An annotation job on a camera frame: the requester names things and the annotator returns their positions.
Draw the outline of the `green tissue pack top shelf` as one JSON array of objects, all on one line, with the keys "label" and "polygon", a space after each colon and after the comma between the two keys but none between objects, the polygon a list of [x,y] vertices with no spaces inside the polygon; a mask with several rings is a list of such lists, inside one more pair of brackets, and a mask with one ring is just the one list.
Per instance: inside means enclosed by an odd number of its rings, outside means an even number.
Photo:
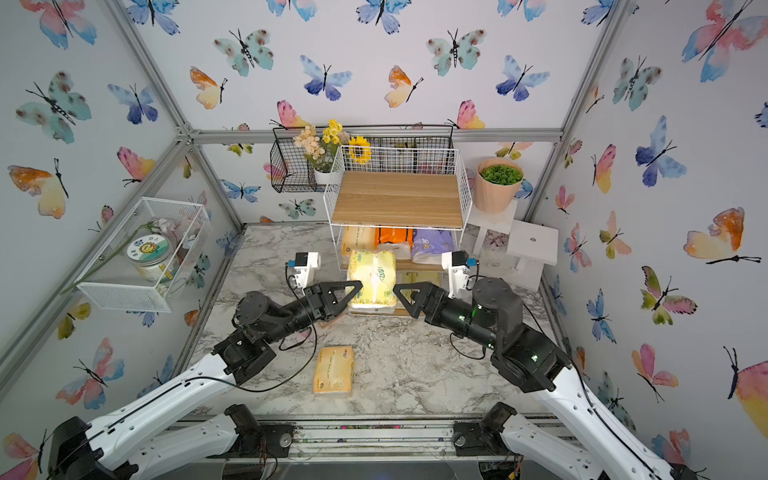
[{"label": "green tissue pack top shelf", "polygon": [[393,310],[398,299],[393,292],[396,279],[396,257],[391,251],[353,250],[350,253],[347,279],[362,283],[349,304],[352,310]]}]

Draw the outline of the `orange tissue pack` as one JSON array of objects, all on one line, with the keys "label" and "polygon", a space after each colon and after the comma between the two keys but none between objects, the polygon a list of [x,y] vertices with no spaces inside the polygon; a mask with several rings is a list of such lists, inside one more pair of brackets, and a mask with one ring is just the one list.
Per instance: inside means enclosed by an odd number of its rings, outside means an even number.
[{"label": "orange tissue pack", "polygon": [[393,252],[397,260],[410,260],[414,244],[414,230],[378,227],[375,230],[374,244],[377,251]]}]

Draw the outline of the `yellow tissue pack shelf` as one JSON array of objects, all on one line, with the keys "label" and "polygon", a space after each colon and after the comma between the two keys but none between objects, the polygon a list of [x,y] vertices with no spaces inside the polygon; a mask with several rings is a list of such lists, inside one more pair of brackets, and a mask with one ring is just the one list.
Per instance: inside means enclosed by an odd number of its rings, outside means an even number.
[{"label": "yellow tissue pack shelf", "polygon": [[348,258],[353,251],[374,251],[376,229],[372,227],[347,226],[341,236],[340,254]]}]

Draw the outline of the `orange-yellow tissue pack top shelf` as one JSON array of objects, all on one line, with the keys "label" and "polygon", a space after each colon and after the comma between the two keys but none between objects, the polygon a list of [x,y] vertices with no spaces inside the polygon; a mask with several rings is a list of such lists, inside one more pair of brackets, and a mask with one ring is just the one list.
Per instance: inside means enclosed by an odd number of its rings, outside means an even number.
[{"label": "orange-yellow tissue pack top shelf", "polygon": [[353,387],[355,353],[351,346],[320,350],[313,379],[315,395],[350,395]]}]

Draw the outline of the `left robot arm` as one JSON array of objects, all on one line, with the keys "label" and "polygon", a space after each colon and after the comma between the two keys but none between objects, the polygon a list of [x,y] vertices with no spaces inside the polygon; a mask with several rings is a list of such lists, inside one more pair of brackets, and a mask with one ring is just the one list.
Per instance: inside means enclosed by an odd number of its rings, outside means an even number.
[{"label": "left robot arm", "polygon": [[50,479],[153,479],[253,439],[258,423],[244,407],[197,427],[167,429],[197,407],[244,384],[275,358],[273,344],[340,316],[361,281],[321,282],[286,305],[252,291],[238,303],[234,330],[210,354],[143,397],[90,422],[72,417],[49,446]]}]

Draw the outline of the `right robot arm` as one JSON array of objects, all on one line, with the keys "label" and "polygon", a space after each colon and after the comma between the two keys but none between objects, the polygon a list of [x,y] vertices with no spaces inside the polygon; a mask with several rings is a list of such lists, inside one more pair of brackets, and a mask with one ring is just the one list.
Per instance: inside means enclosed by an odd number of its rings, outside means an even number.
[{"label": "right robot arm", "polygon": [[568,355],[523,321],[523,301],[500,278],[482,278],[471,302],[429,282],[397,284],[394,294],[414,318],[490,351],[498,374],[547,407],[576,438],[571,444],[538,429],[502,403],[488,414],[489,431],[511,452],[561,479],[694,479],[644,446],[587,387]]}]

